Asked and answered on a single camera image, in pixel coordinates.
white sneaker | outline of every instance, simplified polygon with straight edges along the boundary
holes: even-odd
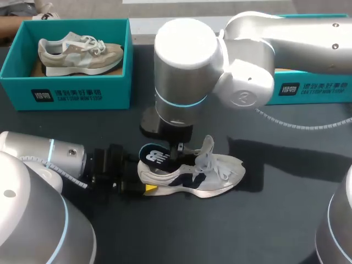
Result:
[[[56,20],[60,19],[57,13],[42,13],[32,17],[32,20]]]
[[[38,44],[38,54],[47,76],[103,74],[120,63],[123,53],[118,44],[104,43],[92,36],[73,32],[59,41],[42,38]]]
[[[200,198],[208,198],[235,187],[246,171],[242,161],[232,156],[213,154],[213,147],[213,138],[206,136],[202,149],[195,156],[194,165],[181,164],[171,173],[165,171],[168,167],[175,167],[168,150],[155,148],[155,144],[143,147],[138,164],[139,178],[144,184],[158,186],[156,191],[147,195],[186,191]]]

shoe sole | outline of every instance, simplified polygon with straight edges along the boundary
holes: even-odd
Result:
[[[46,76],[67,76],[77,73],[83,73],[87,75],[98,75],[111,70],[117,64],[119,64],[121,60],[122,59],[114,62],[113,64],[98,69],[88,69],[79,67],[46,67]]]
[[[145,193],[144,194],[145,196],[170,195],[170,194],[184,191],[186,193],[194,194],[195,196],[198,196],[199,198],[210,198],[210,197],[214,197],[214,196],[223,194],[224,192],[234,188],[243,179],[243,177],[242,177],[242,178],[238,179],[238,181],[236,183],[234,183],[230,186],[227,186],[225,188],[219,189],[219,190],[202,191],[202,190],[196,190],[196,189],[187,188],[187,187],[183,187],[183,186],[175,186],[175,187],[164,186],[164,185],[160,186],[160,185],[157,185],[156,183],[153,183],[152,181],[143,180],[140,176],[139,176],[139,178],[140,178],[141,182],[144,184],[158,186],[158,189],[156,189],[155,191]]]

screw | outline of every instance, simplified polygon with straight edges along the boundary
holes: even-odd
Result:
[[[74,150],[74,149],[71,149],[68,151],[69,155],[73,156],[73,155],[76,155],[77,151]]]

white shoelace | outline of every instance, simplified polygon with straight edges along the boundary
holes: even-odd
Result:
[[[214,171],[220,180],[228,180],[229,176],[234,173],[223,162],[216,159],[211,153],[206,153],[196,158],[195,160],[196,172],[207,173]]]
[[[86,48],[83,48],[82,51],[94,51],[95,55],[100,55],[106,49],[102,40],[96,40],[92,36],[82,36],[81,40],[87,40],[85,43]]]

person's arm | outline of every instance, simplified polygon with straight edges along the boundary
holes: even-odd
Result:
[[[32,17],[0,16],[0,39],[14,37],[23,20],[32,20]]]

